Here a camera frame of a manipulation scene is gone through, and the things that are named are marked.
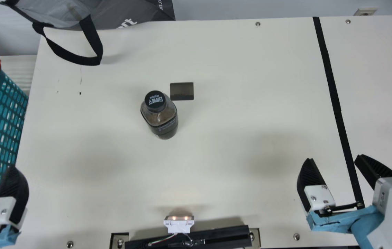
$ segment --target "electrical outlet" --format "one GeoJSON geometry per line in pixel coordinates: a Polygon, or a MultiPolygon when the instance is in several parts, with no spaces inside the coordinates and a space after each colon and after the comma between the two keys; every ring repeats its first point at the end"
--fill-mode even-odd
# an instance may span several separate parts
{"type": "Polygon", "coordinates": [[[377,8],[359,8],[353,16],[372,16],[377,8]]]}

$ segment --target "gray bag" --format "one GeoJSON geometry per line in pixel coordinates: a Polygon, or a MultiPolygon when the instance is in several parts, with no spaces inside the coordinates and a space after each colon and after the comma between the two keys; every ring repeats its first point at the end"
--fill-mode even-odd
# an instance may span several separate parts
{"type": "Polygon", "coordinates": [[[5,0],[31,22],[44,36],[53,52],[72,63],[96,66],[101,63],[103,47],[97,29],[128,27],[148,21],[175,20],[172,0],[5,0]],[[82,30],[95,57],[73,54],[46,37],[44,27],[82,30]]]}

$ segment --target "white wall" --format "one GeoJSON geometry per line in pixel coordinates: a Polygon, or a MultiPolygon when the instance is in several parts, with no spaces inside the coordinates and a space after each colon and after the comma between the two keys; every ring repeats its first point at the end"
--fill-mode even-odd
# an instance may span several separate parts
{"type": "MultiPolygon", "coordinates": [[[[174,0],[174,5],[178,20],[352,16],[361,7],[392,15],[392,0],[174,0]]],[[[38,44],[31,23],[0,5],[0,55],[34,55],[38,44]]]]}

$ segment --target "plastic bottle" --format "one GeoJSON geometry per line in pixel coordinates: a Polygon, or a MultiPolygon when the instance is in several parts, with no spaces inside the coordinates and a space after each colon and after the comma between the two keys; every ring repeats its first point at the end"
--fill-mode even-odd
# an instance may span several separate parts
{"type": "Polygon", "coordinates": [[[178,119],[173,101],[160,91],[151,91],[140,106],[140,113],[151,131],[161,139],[169,139],[176,134],[178,119]]]}

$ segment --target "led light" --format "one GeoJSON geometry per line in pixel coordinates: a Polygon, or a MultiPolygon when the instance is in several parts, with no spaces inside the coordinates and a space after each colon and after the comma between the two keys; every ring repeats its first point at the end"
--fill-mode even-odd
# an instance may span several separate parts
{"type": "Polygon", "coordinates": [[[192,221],[194,216],[166,216],[166,221],[192,221]]]}
{"type": "Polygon", "coordinates": [[[164,225],[169,233],[190,233],[194,225],[194,216],[166,216],[164,225]]]}

